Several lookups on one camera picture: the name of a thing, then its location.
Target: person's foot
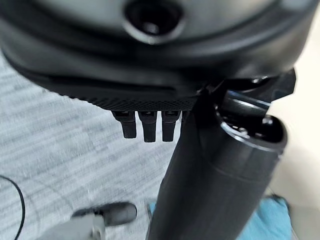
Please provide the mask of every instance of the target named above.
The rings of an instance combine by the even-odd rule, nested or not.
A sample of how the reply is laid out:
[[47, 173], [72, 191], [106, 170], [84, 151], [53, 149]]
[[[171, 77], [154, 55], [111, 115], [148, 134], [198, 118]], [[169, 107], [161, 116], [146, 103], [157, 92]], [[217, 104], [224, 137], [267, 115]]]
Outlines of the person's foot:
[[100, 206], [79, 209], [72, 214], [74, 217], [82, 217], [88, 214], [101, 215], [104, 218], [104, 225], [117, 226], [128, 224], [136, 219], [137, 208], [129, 202], [115, 202]]

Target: black cylindrical tube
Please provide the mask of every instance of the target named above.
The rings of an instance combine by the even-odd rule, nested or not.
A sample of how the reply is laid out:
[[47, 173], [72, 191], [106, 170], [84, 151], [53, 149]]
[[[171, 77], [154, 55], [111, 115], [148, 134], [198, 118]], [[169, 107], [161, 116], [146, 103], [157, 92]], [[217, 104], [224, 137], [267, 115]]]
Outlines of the black cylindrical tube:
[[148, 240], [235, 240], [286, 146], [275, 117], [245, 122], [246, 131], [213, 107], [195, 108], [161, 184]]

